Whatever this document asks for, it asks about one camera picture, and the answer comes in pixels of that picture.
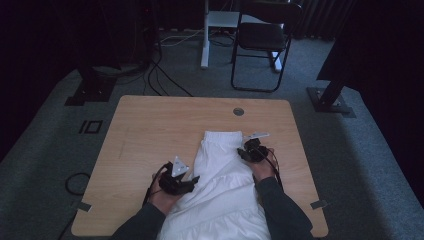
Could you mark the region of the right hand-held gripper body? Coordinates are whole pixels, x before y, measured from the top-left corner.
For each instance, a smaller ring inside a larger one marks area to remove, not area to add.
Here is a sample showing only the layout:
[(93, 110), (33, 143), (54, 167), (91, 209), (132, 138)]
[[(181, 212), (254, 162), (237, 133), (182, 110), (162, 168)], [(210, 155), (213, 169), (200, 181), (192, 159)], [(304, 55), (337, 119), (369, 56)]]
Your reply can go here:
[(246, 137), (247, 141), (241, 148), (247, 151), (251, 163), (261, 162), (267, 157), (268, 149), (261, 144), (260, 139), (268, 136), (268, 133), (254, 133)]

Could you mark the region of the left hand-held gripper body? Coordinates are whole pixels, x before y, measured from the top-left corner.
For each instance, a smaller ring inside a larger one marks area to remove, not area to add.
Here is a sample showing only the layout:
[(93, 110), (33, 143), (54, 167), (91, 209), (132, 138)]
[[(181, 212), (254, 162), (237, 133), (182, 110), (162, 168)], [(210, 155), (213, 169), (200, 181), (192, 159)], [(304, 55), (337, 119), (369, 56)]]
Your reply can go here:
[(166, 171), (160, 177), (159, 186), (170, 195), (183, 195), (185, 186), (190, 186), (190, 180), (183, 180), (190, 167), (176, 156), (173, 162), (165, 165), (165, 168)]

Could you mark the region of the white tiered skirt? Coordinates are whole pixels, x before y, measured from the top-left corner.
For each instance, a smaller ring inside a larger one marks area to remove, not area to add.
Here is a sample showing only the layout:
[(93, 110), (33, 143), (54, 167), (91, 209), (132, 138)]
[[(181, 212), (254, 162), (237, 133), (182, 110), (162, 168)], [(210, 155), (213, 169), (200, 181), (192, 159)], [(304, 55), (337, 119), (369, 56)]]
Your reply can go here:
[(192, 174), (199, 178), (166, 217), (157, 240), (271, 240), (252, 171), (238, 155), (243, 134), (207, 131)]

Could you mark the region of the person's right hand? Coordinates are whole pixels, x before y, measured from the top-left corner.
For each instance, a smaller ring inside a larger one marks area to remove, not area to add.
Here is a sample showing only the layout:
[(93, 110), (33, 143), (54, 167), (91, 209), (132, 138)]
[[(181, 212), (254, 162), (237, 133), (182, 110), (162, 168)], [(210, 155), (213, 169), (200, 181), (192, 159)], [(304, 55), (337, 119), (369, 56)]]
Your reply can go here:
[(266, 178), (275, 176), (275, 169), (277, 167), (277, 161), (274, 157), (274, 150), (269, 149), (267, 158), (261, 162), (250, 163), (250, 169), (252, 170), (253, 176), (257, 182), (260, 182)]

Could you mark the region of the person's left hand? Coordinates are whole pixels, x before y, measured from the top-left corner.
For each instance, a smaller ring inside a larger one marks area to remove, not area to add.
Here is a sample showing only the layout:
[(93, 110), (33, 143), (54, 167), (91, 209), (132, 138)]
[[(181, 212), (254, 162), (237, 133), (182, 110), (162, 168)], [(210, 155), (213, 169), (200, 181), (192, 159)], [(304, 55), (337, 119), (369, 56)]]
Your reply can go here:
[(182, 195), (170, 195), (164, 192), (156, 179), (151, 187), (148, 202), (159, 209), (164, 215), (168, 215), (174, 205), (182, 198)]

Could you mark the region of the black folding chair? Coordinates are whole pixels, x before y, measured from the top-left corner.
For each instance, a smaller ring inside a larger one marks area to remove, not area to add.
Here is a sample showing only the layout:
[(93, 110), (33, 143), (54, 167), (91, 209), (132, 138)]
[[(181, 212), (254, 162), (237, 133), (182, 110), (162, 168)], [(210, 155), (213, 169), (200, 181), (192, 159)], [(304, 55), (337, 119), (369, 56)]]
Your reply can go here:
[[(302, 6), (288, 0), (244, 0), (241, 3), (231, 57), (231, 86), (239, 91), (272, 93), (279, 89), (291, 46), (293, 33), (302, 18)], [(238, 49), (266, 52), (265, 59), (277, 66), (284, 54), (276, 86), (258, 89), (236, 85), (238, 57), (260, 58), (260, 55), (239, 54)]]

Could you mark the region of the dark pleated curtain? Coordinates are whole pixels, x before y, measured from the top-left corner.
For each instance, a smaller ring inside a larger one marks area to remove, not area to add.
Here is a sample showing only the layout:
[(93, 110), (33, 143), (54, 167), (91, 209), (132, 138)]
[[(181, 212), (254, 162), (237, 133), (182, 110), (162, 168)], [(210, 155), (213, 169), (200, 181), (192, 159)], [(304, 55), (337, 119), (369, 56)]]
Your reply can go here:
[(291, 0), (302, 7), (294, 32), (297, 39), (334, 40), (338, 37), (357, 0)]

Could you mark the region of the black slanted stand base plate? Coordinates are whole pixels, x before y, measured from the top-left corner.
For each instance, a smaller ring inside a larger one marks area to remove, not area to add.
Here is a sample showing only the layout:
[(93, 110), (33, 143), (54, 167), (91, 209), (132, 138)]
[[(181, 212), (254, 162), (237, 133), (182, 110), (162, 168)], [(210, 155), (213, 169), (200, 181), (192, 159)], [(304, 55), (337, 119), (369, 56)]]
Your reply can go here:
[(326, 88), (308, 87), (307, 93), (316, 112), (340, 113), (346, 118), (356, 115), (341, 96), (342, 89), (347, 85), (352, 75), (346, 50), (340, 41), (336, 41), (330, 50), (317, 79), (327, 80)]

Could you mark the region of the white desk frame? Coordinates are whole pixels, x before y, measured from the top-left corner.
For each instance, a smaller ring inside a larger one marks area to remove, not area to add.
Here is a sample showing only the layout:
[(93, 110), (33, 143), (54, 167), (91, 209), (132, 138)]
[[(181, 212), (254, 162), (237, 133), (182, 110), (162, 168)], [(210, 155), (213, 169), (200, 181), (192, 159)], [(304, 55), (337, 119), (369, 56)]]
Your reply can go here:
[(203, 48), (200, 61), (200, 67), (207, 69), (209, 67), (209, 49), (211, 33), (209, 32), (211, 27), (215, 28), (233, 28), (237, 27), (237, 21), (239, 13), (235, 11), (226, 10), (210, 10), (210, 0), (204, 0), (204, 34), (203, 34)]

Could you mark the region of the black stand with base plate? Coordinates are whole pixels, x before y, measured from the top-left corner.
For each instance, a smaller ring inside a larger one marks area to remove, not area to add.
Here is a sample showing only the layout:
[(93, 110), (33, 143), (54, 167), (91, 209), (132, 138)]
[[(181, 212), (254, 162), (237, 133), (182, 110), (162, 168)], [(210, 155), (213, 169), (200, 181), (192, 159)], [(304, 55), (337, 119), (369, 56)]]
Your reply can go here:
[(66, 106), (83, 106), (86, 102), (108, 102), (117, 82), (116, 77), (102, 76), (91, 66), (77, 68), (82, 80)]

